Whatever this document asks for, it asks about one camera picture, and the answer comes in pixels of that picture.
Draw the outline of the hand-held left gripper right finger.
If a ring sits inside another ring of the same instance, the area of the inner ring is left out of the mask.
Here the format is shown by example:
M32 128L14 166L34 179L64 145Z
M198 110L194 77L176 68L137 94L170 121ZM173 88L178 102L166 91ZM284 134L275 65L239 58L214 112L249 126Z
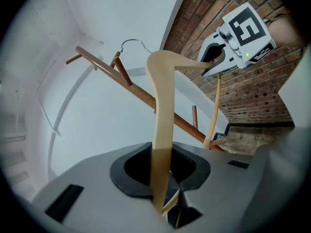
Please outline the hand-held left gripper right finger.
M184 192L187 212L174 233L259 233L294 229L311 165L307 142L263 145L254 156L185 149L207 160L209 176Z

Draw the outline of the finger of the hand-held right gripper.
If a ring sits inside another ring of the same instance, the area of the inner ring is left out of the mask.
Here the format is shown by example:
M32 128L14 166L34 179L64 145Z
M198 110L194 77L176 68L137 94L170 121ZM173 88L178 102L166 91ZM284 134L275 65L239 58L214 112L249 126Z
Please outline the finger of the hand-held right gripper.
M221 59L215 61L209 68L207 68L202 74L202 77L209 77L214 74L221 73L235 66L234 58L231 54L226 55L225 49L221 49Z
M211 62L222 54L225 41L219 34L211 34L202 43L199 51L198 61Z

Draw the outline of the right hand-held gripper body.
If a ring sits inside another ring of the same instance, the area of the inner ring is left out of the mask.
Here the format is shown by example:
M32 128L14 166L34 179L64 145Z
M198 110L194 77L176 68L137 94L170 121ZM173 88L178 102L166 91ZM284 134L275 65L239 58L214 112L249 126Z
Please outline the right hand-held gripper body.
M276 48L266 24L249 3L234 9L222 20L215 34L224 39L225 53L234 58L234 67L256 64Z

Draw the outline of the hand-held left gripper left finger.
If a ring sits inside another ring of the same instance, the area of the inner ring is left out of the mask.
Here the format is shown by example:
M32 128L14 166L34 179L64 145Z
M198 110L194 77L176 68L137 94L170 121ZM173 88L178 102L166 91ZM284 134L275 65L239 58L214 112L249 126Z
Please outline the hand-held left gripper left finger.
M148 199L131 198L111 181L110 167L143 144L84 159L45 186L31 204L31 215L53 233L172 233L173 227ZM83 188L62 223L45 212L70 185Z

